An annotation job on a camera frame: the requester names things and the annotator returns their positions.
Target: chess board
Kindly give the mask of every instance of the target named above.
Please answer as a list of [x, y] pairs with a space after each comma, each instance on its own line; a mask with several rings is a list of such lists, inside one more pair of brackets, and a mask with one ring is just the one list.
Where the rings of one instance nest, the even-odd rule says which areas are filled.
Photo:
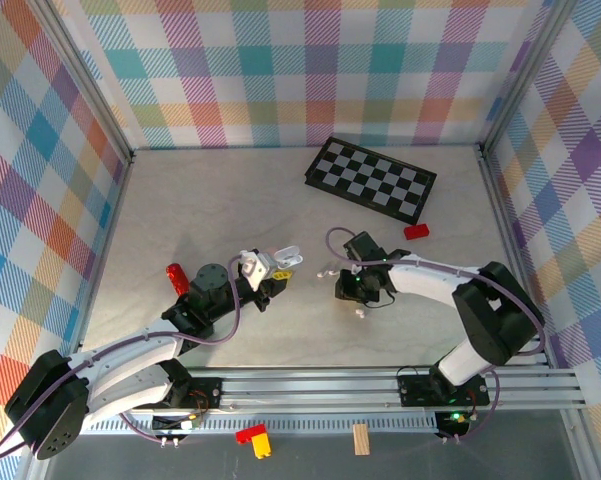
[[307, 185], [415, 225], [436, 174], [331, 137], [305, 177]]

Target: red cylinder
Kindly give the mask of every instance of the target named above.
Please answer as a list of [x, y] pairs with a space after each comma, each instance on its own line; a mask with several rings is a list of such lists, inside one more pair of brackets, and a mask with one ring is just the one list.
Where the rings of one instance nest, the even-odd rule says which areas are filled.
[[179, 263], [172, 263], [167, 267], [167, 276], [178, 296], [189, 291], [189, 279]]

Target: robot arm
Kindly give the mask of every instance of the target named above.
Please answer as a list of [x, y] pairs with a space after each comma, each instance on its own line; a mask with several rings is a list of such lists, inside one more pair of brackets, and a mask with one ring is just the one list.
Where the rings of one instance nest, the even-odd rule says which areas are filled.
[[530, 318], [500, 291], [476, 278], [460, 276], [458, 272], [485, 277], [508, 290], [544, 325], [537, 307], [501, 263], [491, 262], [482, 268], [461, 268], [431, 264], [403, 250], [387, 255], [367, 232], [356, 235], [344, 247], [347, 256], [354, 261], [382, 263], [400, 260], [406, 264], [388, 262], [354, 267], [353, 271], [342, 270], [336, 283], [337, 298], [366, 304], [377, 302], [380, 290], [386, 290], [389, 293], [421, 295], [457, 309], [467, 339], [440, 359], [430, 371], [431, 383], [442, 398], [449, 397], [458, 387], [492, 366], [507, 363], [537, 333]]
[[[227, 269], [205, 265], [189, 291], [146, 328], [69, 357], [57, 350], [41, 355], [5, 406], [9, 419], [22, 424], [21, 439], [44, 460], [67, 448], [83, 428], [139, 405], [195, 408], [187, 403], [195, 401], [189, 396], [192, 379], [175, 358], [207, 343], [214, 323], [234, 311], [236, 304], [254, 303], [264, 312], [286, 288], [286, 277], [276, 275], [277, 270], [302, 261], [297, 248], [281, 252], [273, 257], [257, 250], [241, 252], [234, 281], [237, 303]], [[24, 419], [30, 409], [33, 413]]]

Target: gray floor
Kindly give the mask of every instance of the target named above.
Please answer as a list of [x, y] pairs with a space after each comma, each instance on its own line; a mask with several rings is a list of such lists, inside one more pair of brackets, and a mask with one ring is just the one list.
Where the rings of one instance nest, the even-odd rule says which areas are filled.
[[[379, 148], [438, 173], [421, 222], [428, 238], [407, 242], [404, 224], [304, 185], [317, 148], [140, 152], [131, 173], [85, 347], [147, 325], [175, 300], [164, 273], [179, 262], [190, 278], [206, 263], [242, 249], [298, 245], [305, 257], [286, 292], [265, 314], [243, 309], [236, 337], [199, 347], [183, 363], [211, 366], [431, 364], [463, 338], [457, 313], [429, 299], [401, 296], [358, 318], [333, 296], [333, 263], [323, 237], [332, 226], [367, 230], [388, 251], [464, 266], [505, 261], [472, 147]], [[346, 235], [334, 237], [342, 245]], [[231, 316], [218, 322], [218, 334]]]
[[233, 435], [201, 435], [178, 450], [134, 436], [83, 435], [55, 457], [47, 480], [569, 480], [579, 478], [558, 412], [498, 412], [466, 445], [432, 434], [371, 434], [371, 455], [353, 454], [353, 436], [272, 436], [258, 460]]

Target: white table surface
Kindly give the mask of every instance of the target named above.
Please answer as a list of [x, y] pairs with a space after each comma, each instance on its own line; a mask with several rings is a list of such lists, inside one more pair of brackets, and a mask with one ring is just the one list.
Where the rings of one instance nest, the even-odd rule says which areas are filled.
[[[165, 267], [178, 262], [190, 279], [207, 263], [226, 264], [240, 250], [298, 245], [305, 261], [264, 314], [242, 309], [237, 335], [181, 357], [187, 366], [431, 364], [463, 338], [455, 310], [400, 295], [396, 303], [355, 315], [334, 298], [335, 277], [316, 273], [333, 259], [324, 246], [332, 226], [367, 230], [390, 252], [483, 266], [506, 264], [495, 217], [472, 147], [390, 147], [377, 151], [438, 174], [421, 223], [431, 235], [407, 242], [404, 224], [304, 184], [318, 148], [140, 152], [90, 317], [85, 348], [134, 332], [160, 316], [176, 295]], [[334, 235], [341, 246], [346, 234]], [[216, 323], [224, 335], [232, 315]]]

